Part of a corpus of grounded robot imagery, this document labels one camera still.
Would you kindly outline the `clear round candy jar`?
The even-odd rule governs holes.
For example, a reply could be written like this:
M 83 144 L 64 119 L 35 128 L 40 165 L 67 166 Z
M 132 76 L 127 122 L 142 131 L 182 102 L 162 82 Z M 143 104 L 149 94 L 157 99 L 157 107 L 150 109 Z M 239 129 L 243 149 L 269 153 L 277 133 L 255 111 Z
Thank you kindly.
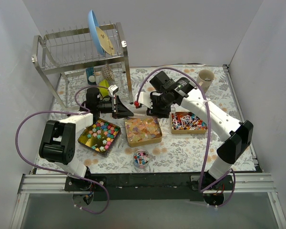
M 149 164 L 149 154 L 146 150 L 138 150 L 133 155 L 133 164 L 137 168 L 145 168 Z

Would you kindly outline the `gold tin of gummy candies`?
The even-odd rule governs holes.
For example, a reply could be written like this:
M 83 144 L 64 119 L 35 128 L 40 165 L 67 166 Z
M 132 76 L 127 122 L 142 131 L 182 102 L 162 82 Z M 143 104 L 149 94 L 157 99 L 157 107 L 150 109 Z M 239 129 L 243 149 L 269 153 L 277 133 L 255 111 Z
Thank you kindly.
M 144 115 L 128 117 L 124 120 L 129 147 L 160 143 L 162 131 L 158 118 Z

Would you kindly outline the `gold tin of star candies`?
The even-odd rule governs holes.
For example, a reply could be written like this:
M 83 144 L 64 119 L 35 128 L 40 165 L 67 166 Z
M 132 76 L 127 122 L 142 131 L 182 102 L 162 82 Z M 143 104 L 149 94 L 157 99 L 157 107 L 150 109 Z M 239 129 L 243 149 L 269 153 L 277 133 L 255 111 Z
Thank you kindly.
M 120 134 L 121 128 L 118 125 L 99 118 L 94 124 L 85 128 L 78 138 L 78 143 L 103 157 L 107 157 Z

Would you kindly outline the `gold tin of lollipops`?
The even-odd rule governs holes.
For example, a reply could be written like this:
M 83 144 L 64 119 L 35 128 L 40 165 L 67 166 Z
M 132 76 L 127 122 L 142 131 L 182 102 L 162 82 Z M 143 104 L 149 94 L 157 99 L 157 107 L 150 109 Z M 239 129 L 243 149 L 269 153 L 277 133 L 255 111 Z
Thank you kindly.
M 175 112 L 170 114 L 172 134 L 205 134 L 207 124 L 191 112 Z

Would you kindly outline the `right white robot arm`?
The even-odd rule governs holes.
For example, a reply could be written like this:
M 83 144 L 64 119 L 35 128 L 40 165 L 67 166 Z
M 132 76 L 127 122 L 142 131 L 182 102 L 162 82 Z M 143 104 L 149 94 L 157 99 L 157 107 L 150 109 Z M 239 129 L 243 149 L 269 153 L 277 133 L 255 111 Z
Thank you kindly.
M 217 159 L 205 173 L 206 162 L 203 162 L 198 183 L 198 190 L 218 189 L 224 183 L 224 177 L 232 171 L 232 165 L 250 146 L 253 124 L 246 120 L 240 121 L 228 115 L 206 98 L 202 87 L 188 74 L 177 81 L 169 78 L 164 68 L 151 72 L 142 82 L 149 82 L 158 93 L 143 94 L 141 90 L 135 99 L 136 107 L 145 105 L 147 115 L 158 118 L 168 118 L 172 104 L 194 113 L 203 120 L 208 127 L 206 152 L 209 152 L 211 131 L 219 136 L 222 145 L 217 149 Z

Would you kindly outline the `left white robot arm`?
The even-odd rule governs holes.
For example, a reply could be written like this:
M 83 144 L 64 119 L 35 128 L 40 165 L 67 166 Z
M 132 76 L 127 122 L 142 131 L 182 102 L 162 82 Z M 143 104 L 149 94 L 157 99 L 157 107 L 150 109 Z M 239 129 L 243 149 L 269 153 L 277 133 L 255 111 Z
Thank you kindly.
M 87 86 L 85 89 L 86 100 L 82 103 L 76 101 L 79 112 L 46 123 L 39 148 L 39 156 L 58 165 L 63 173 L 76 177 L 75 185 L 82 191 L 91 187 L 92 179 L 86 175 L 88 167 L 75 155 L 76 134 L 96 123 L 100 114 L 112 114 L 114 119 L 133 116 L 116 94 L 118 86 Z

